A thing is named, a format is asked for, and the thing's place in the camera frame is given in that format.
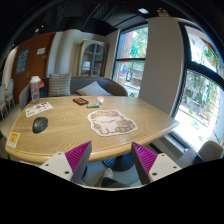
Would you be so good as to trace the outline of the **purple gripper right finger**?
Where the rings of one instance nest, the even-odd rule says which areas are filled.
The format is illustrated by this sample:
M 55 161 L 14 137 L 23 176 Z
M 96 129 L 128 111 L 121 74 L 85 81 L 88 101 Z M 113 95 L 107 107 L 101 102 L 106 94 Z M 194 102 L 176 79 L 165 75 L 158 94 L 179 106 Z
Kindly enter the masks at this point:
M 132 143 L 131 154 L 143 185 L 180 170 L 180 167 L 165 153 L 156 154 L 135 142 Z

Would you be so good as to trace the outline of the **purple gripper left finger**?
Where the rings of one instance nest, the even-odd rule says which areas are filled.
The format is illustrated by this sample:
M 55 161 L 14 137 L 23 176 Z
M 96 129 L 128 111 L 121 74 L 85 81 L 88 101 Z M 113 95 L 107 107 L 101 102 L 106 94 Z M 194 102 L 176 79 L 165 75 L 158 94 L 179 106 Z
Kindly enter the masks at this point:
M 57 152 L 40 168 L 63 179 L 80 184 L 91 152 L 92 142 L 88 141 L 66 153 Z

